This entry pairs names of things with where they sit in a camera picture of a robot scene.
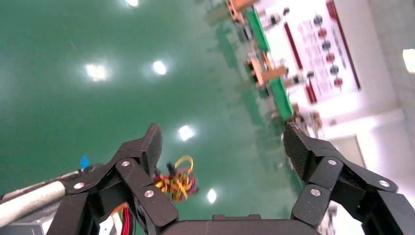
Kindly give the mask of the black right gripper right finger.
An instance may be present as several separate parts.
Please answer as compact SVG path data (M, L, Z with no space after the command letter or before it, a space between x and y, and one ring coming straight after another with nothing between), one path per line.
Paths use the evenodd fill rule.
M291 217L316 229L331 201L342 205L367 235L412 235L415 211L397 185L347 160L330 142L285 124L286 155L305 186Z

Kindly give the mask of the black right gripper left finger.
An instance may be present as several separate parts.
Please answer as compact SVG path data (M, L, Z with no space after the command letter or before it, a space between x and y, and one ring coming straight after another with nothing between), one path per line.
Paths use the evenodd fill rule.
M153 123L143 137L124 142L108 163L65 182L48 234L96 235L123 203L148 235L162 234L179 214L152 178L161 149L161 128Z

